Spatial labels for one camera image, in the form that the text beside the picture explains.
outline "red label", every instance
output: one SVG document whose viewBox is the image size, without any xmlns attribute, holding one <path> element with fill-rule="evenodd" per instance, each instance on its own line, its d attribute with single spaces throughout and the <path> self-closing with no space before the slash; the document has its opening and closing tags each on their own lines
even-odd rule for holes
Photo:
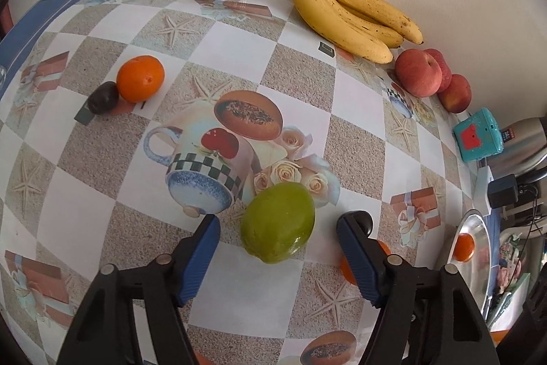
<svg viewBox="0 0 547 365">
<path fill-rule="evenodd" d="M 463 130 L 460 134 L 462 139 L 463 148 L 466 150 L 476 149 L 480 147 L 482 141 L 477 136 L 477 127 L 471 124 L 467 129 Z"/>
<path fill-rule="evenodd" d="M 513 138 L 515 138 L 515 132 L 513 132 L 512 127 L 508 127 L 502 131 L 502 140 L 504 143 L 511 141 Z"/>
</svg>

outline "screw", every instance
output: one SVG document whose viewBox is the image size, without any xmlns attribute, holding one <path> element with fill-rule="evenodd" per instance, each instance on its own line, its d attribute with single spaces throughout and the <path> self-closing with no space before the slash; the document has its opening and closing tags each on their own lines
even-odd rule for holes
<svg viewBox="0 0 547 365">
<path fill-rule="evenodd" d="M 400 265 L 403 264 L 403 259 L 400 256 L 398 256 L 397 254 L 391 254 L 387 258 L 387 263 L 389 263 L 390 265 L 393 265 L 393 266 L 400 266 Z"/>
<path fill-rule="evenodd" d="M 159 265 L 167 265 L 171 262 L 171 255 L 170 254 L 160 254 L 156 257 L 156 261 Z"/>
<path fill-rule="evenodd" d="M 108 265 L 104 265 L 101 268 L 101 274 L 108 275 L 108 274 L 112 274 L 112 272 L 114 272 L 114 265 L 110 263 Z"/>
<path fill-rule="evenodd" d="M 458 274 L 458 267 L 452 263 L 447 263 L 445 265 L 445 271 L 449 274 Z"/>
</svg>

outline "apple illustration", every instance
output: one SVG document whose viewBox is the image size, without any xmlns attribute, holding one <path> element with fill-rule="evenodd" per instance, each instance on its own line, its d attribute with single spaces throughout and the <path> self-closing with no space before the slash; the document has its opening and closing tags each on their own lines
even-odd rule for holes
<svg viewBox="0 0 547 365">
<path fill-rule="evenodd" d="M 224 158 L 234 158 L 239 150 L 237 136 L 221 127 L 209 130 L 201 137 L 201 145 Z"/>
<path fill-rule="evenodd" d="M 435 58 L 423 50 L 408 49 L 395 61 L 395 72 L 403 87 L 418 98 L 437 92 L 442 71 Z"/>
<path fill-rule="evenodd" d="M 437 93 L 442 92 L 446 90 L 446 88 L 450 84 L 450 81 L 452 81 L 452 71 L 450 70 L 450 67 L 448 67 L 448 64 L 444 60 L 444 56 L 441 52 L 436 49 L 425 49 L 424 51 L 433 56 L 435 58 L 435 61 L 437 61 L 437 64 L 439 64 L 439 67 L 441 68 L 442 81 L 439 89 L 437 90 Z"/>
<path fill-rule="evenodd" d="M 438 94 L 442 106 L 450 113 L 461 113 L 471 103 L 471 86 L 464 76 L 454 74 L 446 90 Z"/>
</svg>

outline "blue gripper pad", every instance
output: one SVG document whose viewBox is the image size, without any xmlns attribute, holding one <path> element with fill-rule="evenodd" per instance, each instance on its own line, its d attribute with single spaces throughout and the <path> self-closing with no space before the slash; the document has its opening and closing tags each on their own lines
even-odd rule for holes
<svg viewBox="0 0 547 365">
<path fill-rule="evenodd" d="M 180 305 L 196 297 L 209 263 L 221 239 L 221 222 L 214 217 L 198 242 L 190 261 L 182 273 L 182 288 L 178 294 Z"/>
<path fill-rule="evenodd" d="M 370 260 L 365 255 L 351 227 L 346 220 L 341 219 L 336 225 L 338 241 L 344 251 L 347 262 L 357 281 L 361 296 L 370 301 L 374 307 L 379 304 L 380 294 L 377 289 L 376 272 Z"/>
</svg>

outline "metal plate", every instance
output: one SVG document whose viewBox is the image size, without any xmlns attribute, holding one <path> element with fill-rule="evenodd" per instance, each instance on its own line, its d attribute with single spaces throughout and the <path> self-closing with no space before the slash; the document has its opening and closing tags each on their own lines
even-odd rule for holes
<svg viewBox="0 0 547 365">
<path fill-rule="evenodd" d="M 471 234 L 475 241 L 475 253 L 465 263 L 452 258 L 459 234 Z M 458 268 L 482 312 L 490 286 L 490 238 L 486 223 L 476 209 L 471 209 L 464 215 L 454 238 L 445 241 L 436 268 L 440 269 L 446 263 L 452 263 Z"/>
</svg>

